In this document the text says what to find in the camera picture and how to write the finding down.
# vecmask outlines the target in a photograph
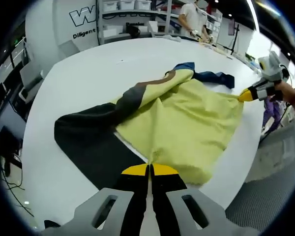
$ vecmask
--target garment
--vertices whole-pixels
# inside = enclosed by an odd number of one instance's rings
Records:
[[[265,126],[271,117],[274,118],[274,122],[266,133],[272,132],[273,130],[277,129],[280,124],[281,118],[280,105],[276,101],[270,102],[270,98],[266,98],[262,126]]]
[[[206,89],[199,81],[205,77],[194,68],[192,62],[179,64],[162,80],[138,83],[112,102],[60,117],[55,141],[99,189],[143,163],[116,131],[149,163],[173,167],[185,182],[207,182],[239,124],[243,103]],[[226,80],[234,84],[223,73],[213,81]]]
[[[192,30],[197,30],[201,35],[202,28],[207,22],[207,15],[196,7],[194,3],[183,5],[180,14],[184,14],[189,27]],[[190,33],[184,27],[181,28],[180,33],[182,36],[190,37]]]

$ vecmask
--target ceiling light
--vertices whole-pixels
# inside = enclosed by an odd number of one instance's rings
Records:
[[[247,0],[247,3],[248,3],[248,6],[250,8],[250,11],[251,11],[252,18],[254,19],[254,22],[255,22],[256,31],[260,32],[258,19],[257,19],[257,14],[256,14],[256,11],[255,11],[254,5],[252,4],[251,0]]]
[[[261,3],[261,2],[257,2],[257,4],[258,4],[260,7],[262,7],[262,8],[264,8],[264,9],[268,10],[269,12],[272,12],[273,14],[275,14],[275,15],[277,15],[277,16],[281,16],[281,13],[278,12],[278,11],[276,11],[276,10],[273,9],[272,7],[270,7],[270,6],[268,6],[268,5],[265,5],[265,4]]]

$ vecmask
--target purple cloth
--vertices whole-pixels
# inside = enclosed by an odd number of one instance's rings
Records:
[[[276,101],[270,102],[270,99],[266,98],[264,121],[263,121],[262,126],[265,126],[271,117],[274,118],[274,123],[272,124],[272,126],[270,127],[270,129],[266,133],[272,132],[273,130],[277,129],[277,127],[280,124],[280,118],[281,118],[280,105]]]

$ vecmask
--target white shirt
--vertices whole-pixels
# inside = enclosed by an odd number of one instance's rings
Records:
[[[194,3],[187,3],[182,6],[180,14],[186,16],[187,23],[192,30],[199,31],[199,34],[202,34],[202,27],[207,22],[207,15],[203,13]],[[190,33],[184,28],[181,27],[180,31],[182,36],[190,37]]]

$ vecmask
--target white table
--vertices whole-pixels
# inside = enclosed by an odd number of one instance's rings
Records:
[[[195,42],[178,43],[163,38],[106,44],[71,56],[53,67],[35,98],[23,142],[26,196],[41,229],[46,219],[60,224],[70,221],[75,208],[98,191],[56,144],[55,121],[63,115],[106,103],[137,82],[162,78],[178,63],[188,61],[195,62],[197,72],[222,71],[235,77],[233,90],[207,85],[214,91],[240,94],[258,80],[237,59],[228,59]],[[262,102],[245,103],[240,125],[218,159],[212,179],[200,188],[224,209],[240,190],[252,165],[263,111]]]

